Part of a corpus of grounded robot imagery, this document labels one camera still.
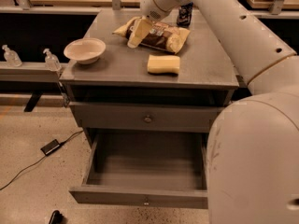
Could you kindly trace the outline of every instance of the bowl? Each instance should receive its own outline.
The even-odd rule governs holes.
[[[64,56],[80,64],[96,62],[106,49],[102,40],[96,38],[82,38],[68,44],[64,49]]]

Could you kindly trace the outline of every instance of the drawer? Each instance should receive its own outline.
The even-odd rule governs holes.
[[[102,131],[78,203],[207,208],[201,134]]]
[[[101,129],[208,133],[217,107],[73,102],[78,126]]]

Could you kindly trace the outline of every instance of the soap dispenser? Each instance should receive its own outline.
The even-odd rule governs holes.
[[[16,51],[10,49],[7,45],[3,45],[2,49],[5,51],[4,58],[7,60],[8,64],[12,66],[21,66],[21,59]]]
[[[46,54],[45,62],[48,69],[50,71],[60,71],[62,66],[59,63],[57,56],[52,54],[49,49],[44,49],[44,54]]]

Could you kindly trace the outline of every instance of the bag of chips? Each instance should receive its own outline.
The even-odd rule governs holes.
[[[140,17],[133,17],[126,24],[115,30],[113,34],[129,39],[134,28],[135,20],[138,19],[140,19]],[[176,54],[182,49],[189,33],[190,31],[186,28],[172,26],[160,21],[153,21],[149,34],[141,41],[141,44]]]

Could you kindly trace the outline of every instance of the speckled floor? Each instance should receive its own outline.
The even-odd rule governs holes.
[[[60,97],[42,97],[31,113],[29,96],[0,96],[0,187],[22,168],[43,157],[49,141],[64,141],[80,131]],[[0,190],[1,224],[49,223],[54,210],[68,224],[207,224],[207,210],[78,204],[68,189],[82,182],[90,146],[80,134],[37,166]]]

